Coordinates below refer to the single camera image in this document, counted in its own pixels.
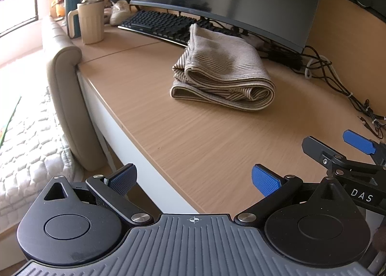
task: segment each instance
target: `keyboard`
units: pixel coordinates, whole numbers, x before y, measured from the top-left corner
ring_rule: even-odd
[[[241,34],[232,30],[214,26],[208,19],[197,20],[186,16],[147,10],[137,12],[123,21],[118,28],[187,46],[190,38],[190,26],[194,23],[211,31],[241,37]]]

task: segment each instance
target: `white quilted cushion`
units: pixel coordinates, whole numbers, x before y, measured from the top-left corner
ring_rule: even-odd
[[[53,176],[81,178],[48,89],[22,97],[0,148],[0,233],[20,222]]]

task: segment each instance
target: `folded towel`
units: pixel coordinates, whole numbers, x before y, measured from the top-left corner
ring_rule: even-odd
[[[190,26],[190,40],[173,66],[170,95],[261,110],[273,101],[272,83],[256,49],[242,38]]]

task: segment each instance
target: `metal screw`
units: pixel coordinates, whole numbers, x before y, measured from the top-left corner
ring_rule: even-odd
[[[252,213],[241,213],[237,216],[239,221],[243,223],[251,223],[256,220],[256,215]]]
[[[144,223],[144,222],[148,221],[149,219],[150,219],[150,215],[145,214],[145,213],[137,213],[137,214],[134,214],[133,216],[131,216],[131,220],[136,222],[136,223]]]

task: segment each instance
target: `white tumbler with handle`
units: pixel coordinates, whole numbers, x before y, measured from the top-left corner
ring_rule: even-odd
[[[105,3],[103,0],[78,4],[78,9],[68,13],[67,22],[70,38],[73,38],[75,34],[74,15],[77,14],[83,43],[93,44],[102,41],[105,33],[104,9]]]

